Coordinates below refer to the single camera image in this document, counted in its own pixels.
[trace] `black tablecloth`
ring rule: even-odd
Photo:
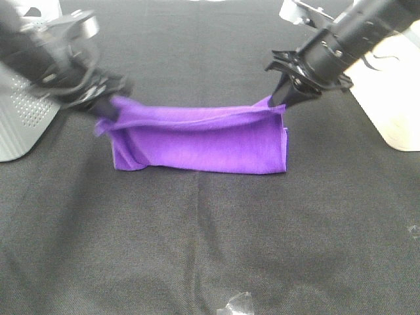
[[[337,15],[349,0],[309,1]],[[62,2],[94,9],[101,66],[147,105],[253,104],[271,49],[314,32],[280,0]],[[389,148],[350,93],[292,107],[289,169],[115,171],[95,120],[60,113],[0,165],[1,314],[418,314],[420,155]]]

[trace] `purple cloth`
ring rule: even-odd
[[[112,141],[116,169],[162,165],[198,171],[268,174],[286,171],[285,106],[172,108],[112,99],[118,121],[101,119],[96,134]]]

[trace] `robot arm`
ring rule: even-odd
[[[37,30],[22,25],[14,7],[0,0],[0,61],[31,81],[33,95],[116,120],[109,99],[129,95],[132,85],[97,68],[99,53],[89,41],[96,32],[93,12],[76,11]]]
[[[420,19],[418,0],[359,0],[336,19],[299,0],[285,0],[283,9],[295,9],[294,24],[320,30],[296,51],[273,51],[274,61],[266,70],[281,71],[282,76],[271,106],[292,106],[324,91],[352,87],[344,71],[384,38]]]

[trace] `purple towel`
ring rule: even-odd
[[[117,122],[101,119],[97,135],[112,141],[116,169],[162,165],[198,171],[268,174],[286,170],[285,106],[172,108],[114,97]]]

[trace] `ventilation holes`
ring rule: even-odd
[[[23,79],[15,77],[12,79],[14,91],[11,98],[19,118],[26,127],[35,128],[45,118],[51,109],[52,103],[47,100],[40,100],[24,89],[28,86]]]

